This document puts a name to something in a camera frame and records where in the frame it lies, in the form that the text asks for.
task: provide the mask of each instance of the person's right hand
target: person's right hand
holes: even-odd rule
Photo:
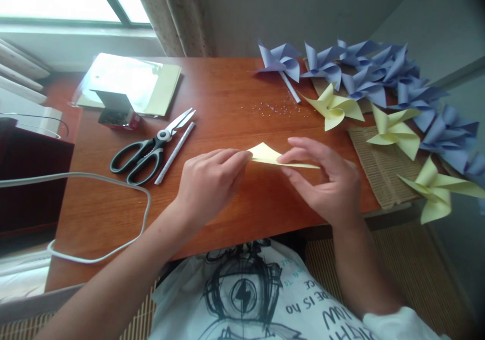
[[[234,198],[253,154],[220,149],[185,162],[177,198],[172,205],[194,230],[203,227]]]
[[[343,159],[326,145],[309,138],[288,138],[293,148],[278,158],[279,163],[311,160],[325,171],[321,183],[313,186],[300,173],[282,167],[283,173],[306,203],[334,229],[347,229],[362,222],[359,214],[360,175],[354,163]]]

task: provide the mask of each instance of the blue paper pinwheel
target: blue paper pinwheel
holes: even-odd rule
[[[302,54],[291,44],[285,43],[272,50],[267,49],[258,41],[259,50],[263,57],[264,69],[256,72],[280,71],[286,73],[294,81],[300,81],[300,64],[295,58]]]
[[[335,83],[334,89],[340,89],[342,70],[339,65],[334,63],[335,59],[345,52],[339,46],[332,46],[317,53],[315,49],[305,43],[307,51],[308,67],[310,71],[302,74],[302,77],[324,77],[328,83]]]
[[[485,188],[485,156],[477,153],[468,163],[465,169],[465,177],[475,182],[481,188]],[[478,199],[480,213],[485,215],[485,199]]]
[[[460,118],[446,105],[424,137],[421,149],[439,154],[461,174],[465,173],[471,150],[476,145],[478,122]]]
[[[354,76],[342,74],[342,81],[345,89],[349,93],[348,98],[360,100],[367,98],[374,104],[383,108],[386,107],[385,91],[380,82],[372,82],[372,76],[375,68],[367,66],[357,72]]]
[[[345,52],[340,55],[340,61],[343,64],[354,66],[357,71],[373,64],[372,60],[365,57],[366,55],[383,48],[383,45],[377,44],[371,40],[347,47],[345,41],[338,39],[337,44],[345,50]]]
[[[422,114],[414,117],[413,120],[423,132],[429,128],[436,115],[438,99],[448,95],[447,92],[437,87],[424,87],[428,81],[413,76],[400,78],[397,84],[398,104],[389,106],[389,108],[397,110],[414,108],[422,111]]]
[[[391,45],[372,59],[373,64],[385,69],[382,84],[386,87],[397,88],[400,78],[419,78],[419,66],[414,61],[406,59],[407,45]]]

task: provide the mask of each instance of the person's left hand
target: person's left hand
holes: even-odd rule
[[[252,156],[249,151],[220,149],[189,159],[173,204],[196,229],[203,227],[234,198]]]

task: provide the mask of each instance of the white wall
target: white wall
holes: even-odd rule
[[[367,39],[402,0],[202,0],[216,52],[222,57],[259,57],[285,42],[303,54],[304,40],[317,50]]]
[[[477,0],[404,0],[372,39],[409,43],[421,76],[450,93],[442,103],[481,122],[477,149],[485,153],[485,16]],[[475,198],[453,195],[450,216],[430,223],[478,322],[485,298],[485,218]]]
[[[485,57],[484,21],[479,0],[404,0],[372,39],[409,43],[433,83]]]
[[[482,68],[449,89],[443,102],[456,107],[460,115],[481,122],[477,150],[485,153],[485,68]],[[446,250],[458,280],[472,305],[477,323],[485,315],[485,217],[480,215],[477,199],[452,196],[451,214],[431,223]]]

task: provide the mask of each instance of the dark wooden cabinet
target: dark wooden cabinet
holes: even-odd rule
[[[0,180],[69,172],[74,145],[0,118]],[[0,188],[0,237],[54,227],[66,179]]]

